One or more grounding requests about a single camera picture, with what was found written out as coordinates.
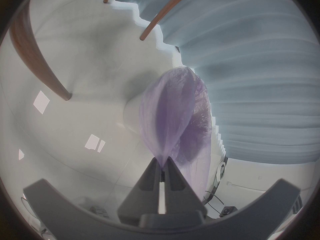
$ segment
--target cable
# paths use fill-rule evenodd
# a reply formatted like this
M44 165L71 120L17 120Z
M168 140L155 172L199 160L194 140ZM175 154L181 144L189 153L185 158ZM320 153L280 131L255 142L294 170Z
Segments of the cable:
M212 193L210 191L206 191L206 192L208 192L208 193L212 194L214 197L218 198L214 193Z
M31 216L33 216L34 218L36 218L36 219L38 220L38 218L37 218L36 216L34 216L34 215L28 210L28 208L24 205L22 199L25 200L26 202L28 202L28 201L27 201L25 198L23 198L23 197L21 198L21 202L22 202L24 208L26 208L26 210L31 214Z
M209 204L209 202L207 201L207 199L205 198L205 196L203 196L203 198L205 199L205 201L207 202L207 204L211 206L211 208L212 208L213 210L215 210L217 213L220 214L219 211L217 211L216 209L214 209L213 206L212 206L211 204Z

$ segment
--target plastic bag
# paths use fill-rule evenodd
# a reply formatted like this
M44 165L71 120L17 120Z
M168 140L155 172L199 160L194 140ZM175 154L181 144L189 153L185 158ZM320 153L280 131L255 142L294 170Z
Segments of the plastic bag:
M144 92L139 108L143 141L163 167L172 157L202 200L211 158L211 108L207 88L188 67L164 73Z

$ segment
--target speaker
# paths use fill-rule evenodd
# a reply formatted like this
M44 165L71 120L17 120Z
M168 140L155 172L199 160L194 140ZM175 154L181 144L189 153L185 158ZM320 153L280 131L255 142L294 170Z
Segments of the speaker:
M223 209L222 209L222 212L220 213L219 217L223 217L223 216L226 216L230 213L233 213L235 211L237 211L238 209L235 207L235 206L225 206Z

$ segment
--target white floor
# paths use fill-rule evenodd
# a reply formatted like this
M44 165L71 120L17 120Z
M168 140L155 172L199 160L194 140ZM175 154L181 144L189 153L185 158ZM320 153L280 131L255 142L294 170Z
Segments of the white floor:
M118 221L118 206L153 157L125 128L124 107L162 73L182 65L174 46L162 43L159 27L139 40L148 23L137 15L136 5L114 0L31 0L36 40L73 94L69 101L30 72L6 35L0 48L0 175L25 218L22 189L46 178L74 203L105 207ZM209 188L221 159L213 150Z

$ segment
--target gray curtain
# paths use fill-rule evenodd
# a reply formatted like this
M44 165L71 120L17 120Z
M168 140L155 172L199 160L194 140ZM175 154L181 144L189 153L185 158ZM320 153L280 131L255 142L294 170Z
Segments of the gray curtain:
M151 21L169 0L117 1ZM183 0L159 25L204 80L227 157L319 158L320 46L292 0Z

